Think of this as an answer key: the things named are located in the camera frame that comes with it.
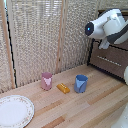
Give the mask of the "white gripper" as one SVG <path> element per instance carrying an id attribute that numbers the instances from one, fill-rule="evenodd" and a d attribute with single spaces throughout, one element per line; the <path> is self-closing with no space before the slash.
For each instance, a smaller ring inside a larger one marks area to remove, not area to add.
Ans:
<path id="1" fill-rule="evenodd" d="M 110 43 L 107 41 L 107 38 L 104 38 L 100 45 L 99 45 L 99 48 L 100 49 L 107 49 L 109 47 Z"/>

